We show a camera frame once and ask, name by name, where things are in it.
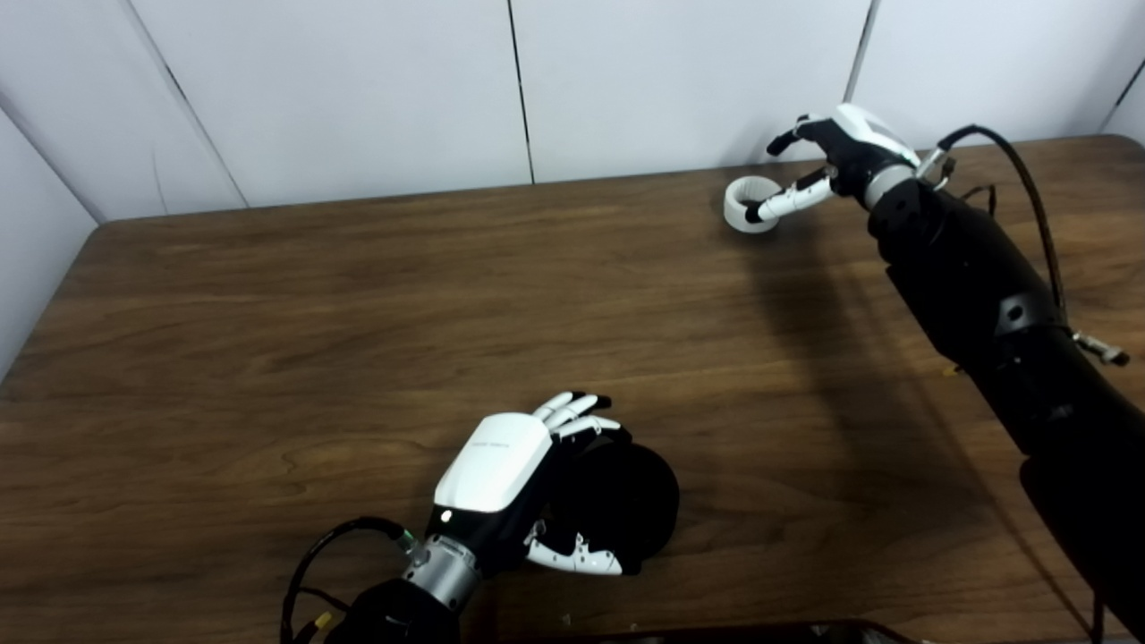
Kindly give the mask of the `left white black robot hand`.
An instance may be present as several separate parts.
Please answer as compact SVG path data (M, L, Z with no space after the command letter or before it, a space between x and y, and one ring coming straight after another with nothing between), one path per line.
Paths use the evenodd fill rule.
M534 413L480 421L437 482L425 543L404 581L459 613L482 581L527 560L586 575L638 574L642 565L633 555L594 545L584 531L560 529L542 515L572 460L598 437L631 442L618 421L598 416L610 403L564 391Z

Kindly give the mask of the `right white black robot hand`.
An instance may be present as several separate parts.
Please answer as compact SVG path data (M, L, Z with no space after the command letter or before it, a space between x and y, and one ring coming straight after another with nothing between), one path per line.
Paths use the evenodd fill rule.
M736 231L763 233L776 227L781 217L813 209L834 197L858 197L886 170L913 175L919 155L863 107L843 103L831 113L803 113L793 127L768 144L777 157L797 142L810 142L826 154L826 166L780 188L765 178L742 178L725 191L725 220Z

